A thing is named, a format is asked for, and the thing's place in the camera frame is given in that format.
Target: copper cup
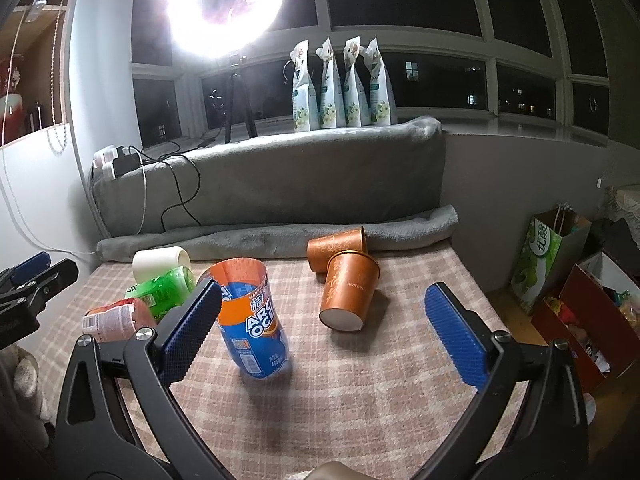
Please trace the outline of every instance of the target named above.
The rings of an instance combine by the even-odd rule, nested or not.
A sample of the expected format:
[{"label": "copper cup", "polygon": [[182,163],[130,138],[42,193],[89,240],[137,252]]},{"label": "copper cup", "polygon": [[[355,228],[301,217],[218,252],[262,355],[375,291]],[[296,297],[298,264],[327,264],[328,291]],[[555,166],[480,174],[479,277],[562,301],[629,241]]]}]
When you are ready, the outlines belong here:
[{"label": "copper cup", "polygon": [[364,227],[309,240],[306,245],[309,267],[313,272],[327,272],[331,257],[342,251],[367,252]]},{"label": "copper cup", "polygon": [[380,277],[380,266],[368,254],[343,251],[329,260],[320,304],[320,321],[340,332],[357,332],[367,319]]}]

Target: blue gripper pad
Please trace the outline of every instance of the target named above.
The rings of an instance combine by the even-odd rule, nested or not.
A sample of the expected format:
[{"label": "blue gripper pad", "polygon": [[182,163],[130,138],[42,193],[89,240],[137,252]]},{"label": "blue gripper pad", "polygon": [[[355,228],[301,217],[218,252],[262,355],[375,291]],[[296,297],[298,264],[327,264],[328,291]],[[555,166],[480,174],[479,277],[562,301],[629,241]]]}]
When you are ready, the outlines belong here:
[{"label": "blue gripper pad", "polygon": [[444,284],[434,284],[427,289],[424,295],[424,311],[462,380],[481,390],[489,377],[487,351],[452,299],[447,297],[443,286],[446,287]]},{"label": "blue gripper pad", "polygon": [[220,286],[212,280],[211,285],[193,302],[182,322],[162,346],[162,369],[159,377],[164,384],[184,379],[209,330],[216,322],[221,307],[222,292]]},{"label": "blue gripper pad", "polygon": [[51,256],[44,251],[32,256],[19,266],[15,267],[11,276],[13,286],[29,283],[37,275],[43,273],[51,266]]}]

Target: green bottle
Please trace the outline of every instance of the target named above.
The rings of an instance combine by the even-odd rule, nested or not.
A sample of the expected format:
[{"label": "green bottle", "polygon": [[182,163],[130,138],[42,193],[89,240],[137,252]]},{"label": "green bottle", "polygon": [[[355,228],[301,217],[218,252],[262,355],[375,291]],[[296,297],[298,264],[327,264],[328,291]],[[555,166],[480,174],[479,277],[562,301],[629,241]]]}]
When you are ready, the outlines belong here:
[{"label": "green bottle", "polygon": [[140,298],[160,321],[174,306],[183,304],[195,288],[193,273],[187,267],[176,267],[158,278],[130,286],[124,297]]}]

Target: bright light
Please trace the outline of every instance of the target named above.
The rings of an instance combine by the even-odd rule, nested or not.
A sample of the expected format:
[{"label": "bright light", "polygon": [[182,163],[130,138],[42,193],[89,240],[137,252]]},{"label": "bright light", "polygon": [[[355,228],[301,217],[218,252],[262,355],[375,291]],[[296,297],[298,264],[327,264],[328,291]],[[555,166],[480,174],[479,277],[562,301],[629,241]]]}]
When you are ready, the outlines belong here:
[{"label": "bright light", "polygon": [[168,15],[181,48],[215,58],[255,41],[271,26],[281,5],[282,0],[250,0],[247,12],[234,15],[230,8],[227,23],[213,23],[204,17],[202,0],[169,0]]}]

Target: white pouch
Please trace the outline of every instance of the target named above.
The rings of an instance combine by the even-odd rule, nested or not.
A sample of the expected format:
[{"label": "white pouch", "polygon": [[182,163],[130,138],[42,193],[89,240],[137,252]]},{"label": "white pouch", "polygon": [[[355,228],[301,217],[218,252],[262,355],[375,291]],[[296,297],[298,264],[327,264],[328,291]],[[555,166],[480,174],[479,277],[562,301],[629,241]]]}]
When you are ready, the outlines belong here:
[{"label": "white pouch", "polygon": [[320,90],[320,126],[322,128],[343,128],[347,125],[344,117],[344,98],[334,49],[329,38],[316,50],[324,62],[322,86]]},{"label": "white pouch", "polygon": [[397,124],[396,100],[391,88],[391,79],[378,49],[378,38],[374,38],[366,50],[363,48],[361,54],[365,66],[371,72],[371,123],[376,126]]},{"label": "white pouch", "polygon": [[344,113],[347,126],[368,126],[371,124],[367,95],[358,73],[356,60],[360,55],[360,37],[347,41],[344,47],[344,67],[347,77],[344,80]]},{"label": "white pouch", "polygon": [[301,41],[291,53],[295,67],[293,73],[293,123],[297,132],[311,132],[320,127],[318,121],[318,98],[311,82],[307,57],[308,40]]}]

